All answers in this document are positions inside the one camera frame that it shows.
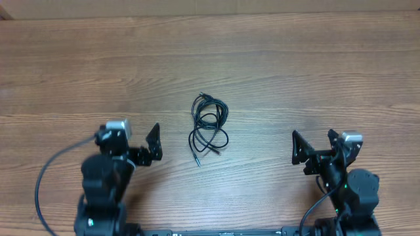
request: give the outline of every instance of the wood grain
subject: wood grain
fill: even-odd
[[[351,167],[381,178],[383,234],[420,230],[418,12],[2,21],[0,34],[1,235],[46,235],[33,205],[41,167],[123,117],[137,146],[161,124],[163,159],[125,197],[144,229],[297,225],[321,193],[291,165],[291,132],[321,149],[334,128],[364,134]],[[199,91],[230,108],[230,143],[200,155],[202,168],[187,142]],[[60,235],[74,234],[80,164],[96,151],[45,174],[41,209]],[[326,201],[308,223],[333,214]]]

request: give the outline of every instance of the coiled cable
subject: coiled cable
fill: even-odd
[[[211,106],[211,105],[216,106],[216,113],[206,113],[205,115],[201,115],[201,112],[207,106]],[[191,131],[191,133],[188,137],[188,144],[190,145],[192,155],[194,156],[194,159],[196,160],[197,165],[199,167],[201,167],[201,163],[200,163],[200,160],[198,159],[194,149],[201,153],[208,148],[211,151],[214,151],[215,153],[220,154],[220,152],[217,150],[217,148],[223,148],[226,145],[228,145],[229,136],[222,129],[222,126],[224,125],[224,123],[226,122],[226,120],[228,118],[228,114],[229,114],[229,108],[224,102],[222,102],[219,99],[215,99],[212,96],[210,96],[208,94],[205,94],[205,93],[202,93],[202,92],[199,94],[199,96],[192,103],[191,116],[192,116],[192,119],[194,120],[194,129]],[[208,115],[214,116],[216,118],[216,121],[215,122],[204,121],[203,118],[208,116]],[[214,130],[214,133],[213,133],[213,136],[211,137],[211,139],[206,140],[203,137],[203,135],[201,134],[200,129]],[[215,138],[218,131],[221,131],[226,136],[226,142],[221,146],[212,144],[212,141]],[[204,146],[202,149],[197,148],[196,140],[202,146]]]

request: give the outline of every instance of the black wire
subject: black wire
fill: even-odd
[[[194,113],[194,108],[195,108],[195,106],[196,106],[196,104],[199,100],[201,100],[201,101],[198,103],[197,108],[196,108],[196,112]],[[207,106],[211,106],[211,105],[216,106],[216,114],[206,113],[205,115],[201,116],[201,112]],[[194,146],[196,151],[198,151],[200,153],[208,148],[211,151],[214,151],[215,153],[220,154],[220,152],[217,150],[217,148],[223,148],[226,145],[228,145],[228,143],[229,143],[229,136],[222,129],[222,126],[224,125],[224,123],[226,122],[226,120],[228,118],[228,114],[229,114],[229,108],[224,102],[222,102],[219,99],[215,99],[212,96],[210,96],[208,94],[204,94],[202,92],[192,103],[191,116],[192,116],[192,119],[194,120],[194,129],[191,131],[190,135],[188,136],[188,144],[190,145],[191,152],[192,152],[192,154],[194,156],[194,159],[196,160],[197,165],[199,167],[201,166],[200,161],[198,160],[196,152],[194,151],[194,149],[192,147]],[[203,118],[208,116],[208,115],[214,116],[216,118],[216,121],[215,122],[204,121]],[[213,133],[213,136],[211,137],[211,139],[206,140],[203,137],[203,135],[201,134],[200,129],[214,130],[214,133]],[[226,136],[226,143],[224,143],[221,146],[217,146],[217,145],[211,143],[213,141],[213,139],[215,138],[218,131],[221,131]],[[196,140],[202,146],[204,146],[202,149],[197,148]]]
[[[41,209],[39,208],[39,199],[38,199],[38,193],[39,193],[39,185],[41,183],[42,175],[44,175],[44,172],[47,170],[48,166],[52,163],[53,160],[55,160],[57,157],[61,156],[62,154],[74,149],[78,148],[79,146],[82,146],[84,144],[87,144],[88,142],[92,141],[95,137],[89,137],[81,142],[78,142],[70,147],[66,147],[63,150],[59,151],[58,153],[55,153],[48,161],[45,163],[44,167],[41,169],[41,172],[39,173],[37,184],[35,186],[35,208],[37,209],[38,218],[41,220],[41,223],[44,225],[45,229],[54,236],[57,236],[56,233],[48,226],[47,222],[45,221],[44,217],[41,214]]]
[[[324,196],[321,197],[320,200],[318,200],[315,204],[313,204],[309,210],[307,210],[307,212],[303,215],[301,223],[299,224],[299,235],[303,236],[302,234],[302,230],[303,230],[303,224],[305,222],[305,220],[308,218],[309,214],[319,205],[322,203],[322,201],[324,201],[327,197],[329,197],[331,194],[333,194],[335,191],[337,191],[337,189],[339,189],[341,186],[341,184],[337,185],[333,190],[329,191],[328,193],[326,193]]]
[[[341,150],[341,154],[343,155],[343,166],[344,166],[344,173],[346,173],[346,171],[347,171],[347,160],[346,160],[346,156],[345,156],[345,153],[344,153],[344,150],[342,149]],[[317,183],[317,185],[318,185],[318,187],[320,188],[320,190],[322,191],[322,193],[324,193],[324,196],[322,196],[321,197],[321,199],[320,200],[318,200],[315,204],[313,204],[310,208],[309,208],[309,210],[307,210],[307,212],[303,215],[303,217],[302,217],[302,220],[301,220],[301,223],[299,224],[299,236],[304,236],[303,234],[302,234],[302,230],[303,230],[303,224],[305,223],[305,220],[308,218],[308,216],[309,216],[309,214],[319,205],[319,204],[321,204],[322,203],[322,201],[324,201],[327,197],[329,197],[331,194],[333,194],[334,192],[336,192],[341,186],[342,186],[342,184],[344,183],[344,180],[342,180],[341,181],[341,183],[340,184],[338,184],[337,186],[335,186],[335,188],[334,189],[332,189],[331,191],[329,191],[328,193],[325,193],[324,191],[323,191],[323,189],[321,188],[321,185],[320,185],[320,183],[319,183],[319,180],[318,180],[318,178],[319,178],[319,176],[317,176],[316,177],[316,183]]]

